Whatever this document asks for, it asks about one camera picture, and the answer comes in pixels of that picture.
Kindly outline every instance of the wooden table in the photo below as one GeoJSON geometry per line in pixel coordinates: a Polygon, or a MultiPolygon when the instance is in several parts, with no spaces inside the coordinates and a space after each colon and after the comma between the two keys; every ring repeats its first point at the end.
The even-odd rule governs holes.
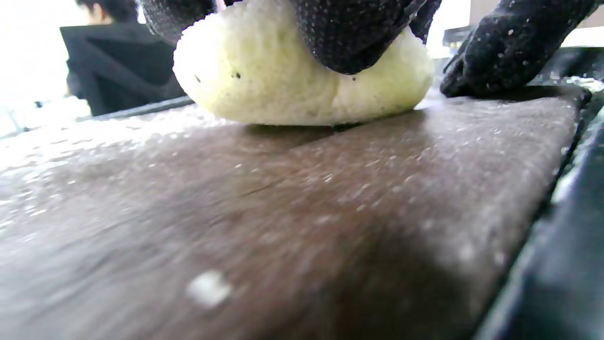
{"type": "Polygon", "coordinates": [[[339,129],[188,106],[17,136],[0,145],[0,338],[459,339],[584,97],[434,98],[339,129]]]}

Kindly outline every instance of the dotted grip glove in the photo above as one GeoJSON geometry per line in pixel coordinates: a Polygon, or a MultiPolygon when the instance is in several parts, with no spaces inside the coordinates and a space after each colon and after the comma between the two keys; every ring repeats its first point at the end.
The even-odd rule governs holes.
{"type": "MultiPolygon", "coordinates": [[[[342,74],[373,66],[407,26],[424,44],[441,0],[287,0],[315,58],[342,74]]],[[[232,5],[234,0],[226,0],[232,5]]],[[[213,13],[213,0],[139,0],[150,28],[175,44],[183,29],[213,13]]]]}
{"type": "Polygon", "coordinates": [[[502,0],[445,67],[448,97],[487,96],[533,80],[598,0],[502,0]]]}

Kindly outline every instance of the dark hair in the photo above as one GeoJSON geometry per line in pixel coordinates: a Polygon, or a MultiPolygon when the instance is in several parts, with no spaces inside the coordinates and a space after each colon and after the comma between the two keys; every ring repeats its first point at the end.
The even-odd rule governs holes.
{"type": "Polygon", "coordinates": [[[135,0],[75,0],[78,6],[90,10],[99,4],[115,22],[138,22],[138,4],[135,0]]]}

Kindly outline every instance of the gloved hand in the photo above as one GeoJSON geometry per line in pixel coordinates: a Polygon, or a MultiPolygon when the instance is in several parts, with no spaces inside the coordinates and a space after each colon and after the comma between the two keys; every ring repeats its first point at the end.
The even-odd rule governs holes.
{"type": "Polygon", "coordinates": [[[502,0],[445,68],[448,97],[486,96],[524,86],[601,0],[502,0]]]}
{"type": "MultiPolygon", "coordinates": [[[[425,44],[442,0],[288,1],[297,9],[298,26],[315,58],[333,71],[356,74],[373,66],[407,26],[425,44]]],[[[213,0],[139,2],[151,29],[174,44],[183,29],[216,9],[213,0]]]]}

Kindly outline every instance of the dough ball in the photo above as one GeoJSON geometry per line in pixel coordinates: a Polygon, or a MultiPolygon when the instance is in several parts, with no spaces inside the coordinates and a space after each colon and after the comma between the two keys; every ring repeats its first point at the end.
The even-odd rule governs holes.
{"type": "Polygon", "coordinates": [[[406,28],[371,68],[336,73],[313,58],[287,0],[246,0],[185,29],[174,72],[198,105],[225,119],[337,125],[413,109],[434,65],[406,28]]]}

